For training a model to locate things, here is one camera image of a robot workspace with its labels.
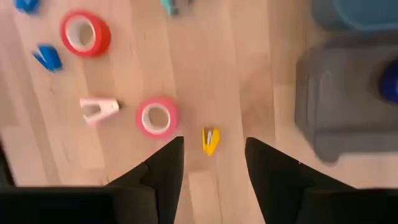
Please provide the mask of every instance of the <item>tape roll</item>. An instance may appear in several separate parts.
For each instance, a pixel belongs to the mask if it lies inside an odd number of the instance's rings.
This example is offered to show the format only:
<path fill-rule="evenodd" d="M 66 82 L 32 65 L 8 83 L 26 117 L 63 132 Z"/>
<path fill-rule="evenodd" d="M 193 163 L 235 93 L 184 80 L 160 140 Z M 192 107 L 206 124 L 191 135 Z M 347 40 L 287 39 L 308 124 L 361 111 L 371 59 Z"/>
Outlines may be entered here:
<path fill-rule="evenodd" d="M 167 122 L 159 125 L 151 117 L 151 112 L 167 117 Z M 178 125 L 178 109 L 174 101 L 168 97 L 156 97 L 142 102 L 136 113 L 137 127 L 151 138 L 165 138 L 174 132 Z"/>
<path fill-rule="evenodd" d="M 63 44 L 81 57 L 103 54 L 111 43 L 111 31 L 105 21 L 87 11 L 69 12 L 61 21 Z"/>

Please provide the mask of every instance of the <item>blue container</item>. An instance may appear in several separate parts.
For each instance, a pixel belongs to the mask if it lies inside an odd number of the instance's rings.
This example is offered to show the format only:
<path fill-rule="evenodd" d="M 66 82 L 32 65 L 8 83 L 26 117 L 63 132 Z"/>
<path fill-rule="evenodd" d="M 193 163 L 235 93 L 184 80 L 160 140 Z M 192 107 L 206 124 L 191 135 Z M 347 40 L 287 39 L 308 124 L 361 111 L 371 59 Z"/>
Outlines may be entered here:
<path fill-rule="evenodd" d="M 398 0 L 312 0 L 312 13 L 327 30 L 398 29 Z"/>

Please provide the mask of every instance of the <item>blue object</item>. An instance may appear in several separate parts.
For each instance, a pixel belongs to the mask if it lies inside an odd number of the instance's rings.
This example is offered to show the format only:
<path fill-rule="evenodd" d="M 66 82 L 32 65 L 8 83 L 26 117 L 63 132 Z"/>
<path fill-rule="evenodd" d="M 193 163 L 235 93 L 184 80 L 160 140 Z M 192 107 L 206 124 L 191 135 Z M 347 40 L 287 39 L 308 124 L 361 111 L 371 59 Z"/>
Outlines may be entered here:
<path fill-rule="evenodd" d="M 174 0 L 161 0 L 161 3 L 169 15 L 176 15 L 178 13 Z"/>
<path fill-rule="evenodd" d="M 15 0 L 15 7 L 28 14 L 35 13 L 40 4 L 40 0 Z"/>
<path fill-rule="evenodd" d="M 397 0 L 312 0 L 312 13 L 328 30 L 398 29 Z"/>
<path fill-rule="evenodd" d="M 380 93 L 386 100 L 398 103 L 398 60 L 385 69 L 380 80 Z"/>
<path fill-rule="evenodd" d="M 39 44 L 38 53 L 32 53 L 33 56 L 49 71 L 56 72 L 62 69 L 62 63 L 55 47 L 49 44 Z"/>

